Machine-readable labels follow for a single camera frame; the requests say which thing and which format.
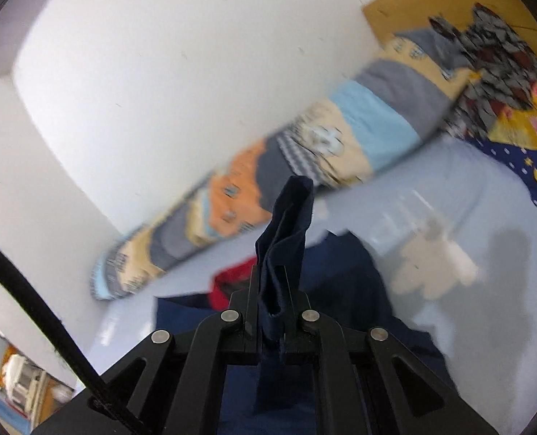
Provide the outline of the navy blue work garment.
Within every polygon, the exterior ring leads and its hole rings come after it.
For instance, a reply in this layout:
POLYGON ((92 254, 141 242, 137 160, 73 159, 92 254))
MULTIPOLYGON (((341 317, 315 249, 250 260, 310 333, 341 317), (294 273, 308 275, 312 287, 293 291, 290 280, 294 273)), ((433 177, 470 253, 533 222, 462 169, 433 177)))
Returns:
MULTIPOLYGON (((288 316, 292 305, 284 268, 314 311, 353 331, 385 328, 422 360, 445 386, 444 434, 452 433, 459 398, 444 357, 428 334, 409 329, 394 315, 372 256, 355 235, 328 233, 307 245, 313 204, 310 181, 290 179, 257 240, 258 360, 227 368, 216 434, 319 434, 314 346, 307 339, 285 341, 296 319, 288 316)), ((221 311, 212 309, 208 294, 180 295, 160 299, 155 318, 159 328, 177 336, 221 311)))

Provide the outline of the red garment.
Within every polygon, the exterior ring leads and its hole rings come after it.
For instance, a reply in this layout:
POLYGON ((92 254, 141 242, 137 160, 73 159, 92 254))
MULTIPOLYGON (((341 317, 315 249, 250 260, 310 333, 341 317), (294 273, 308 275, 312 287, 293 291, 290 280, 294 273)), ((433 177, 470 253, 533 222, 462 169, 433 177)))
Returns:
POLYGON ((216 273, 212 277, 212 286, 209 291, 209 304, 214 310, 228 309, 233 293, 246 290, 256 258, 250 257, 244 261, 231 265, 216 273))

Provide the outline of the white rack shelf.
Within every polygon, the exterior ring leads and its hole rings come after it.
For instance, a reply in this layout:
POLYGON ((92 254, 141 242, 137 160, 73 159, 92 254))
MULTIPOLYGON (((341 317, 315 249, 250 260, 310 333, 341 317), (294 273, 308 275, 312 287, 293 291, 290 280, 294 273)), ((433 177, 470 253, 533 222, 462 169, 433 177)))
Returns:
POLYGON ((6 399, 24 414, 29 414, 42 391, 46 372, 30 359, 15 353, 2 368, 6 399))

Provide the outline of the patchwork rolled quilt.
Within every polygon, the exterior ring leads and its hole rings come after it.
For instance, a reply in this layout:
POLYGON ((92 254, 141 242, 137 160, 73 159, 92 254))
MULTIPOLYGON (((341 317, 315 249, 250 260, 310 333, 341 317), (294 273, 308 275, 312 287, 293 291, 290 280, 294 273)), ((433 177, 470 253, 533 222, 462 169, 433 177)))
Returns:
POLYGON ((470 75, 458 42, 431 29, 393 36, 354 79, 114 245, 93 269, 93 297, 133 295, 200 250, 266 223, 292 176, 326 189, 369 180, 434 134, 470 75))

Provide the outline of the yellow navy star blanket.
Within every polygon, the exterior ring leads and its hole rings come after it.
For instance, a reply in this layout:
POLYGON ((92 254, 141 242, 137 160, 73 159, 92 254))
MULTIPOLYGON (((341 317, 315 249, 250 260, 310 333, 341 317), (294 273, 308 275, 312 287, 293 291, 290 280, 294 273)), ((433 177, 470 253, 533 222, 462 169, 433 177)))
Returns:
POLYGON ((515 174, 537 207, 537 82, 531 95, 530 108, 503 106, 486 134, 472 134, 466 140, 515 174))

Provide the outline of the grey black patterned cloth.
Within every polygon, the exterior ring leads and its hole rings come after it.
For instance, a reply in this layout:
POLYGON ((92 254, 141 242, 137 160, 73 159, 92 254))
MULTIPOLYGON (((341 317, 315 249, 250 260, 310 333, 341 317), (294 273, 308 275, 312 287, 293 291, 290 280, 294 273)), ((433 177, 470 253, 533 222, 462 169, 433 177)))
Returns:
POLYGON ((445 118, 452 137, 486 137, 501 111, 534 106, 531 89, 537 83, 537 56, 509 24, 477 3, 472 22, 460 30, 444 17, 430 18, 433 30, 450 40, 468 60, 473 77, 445 118))

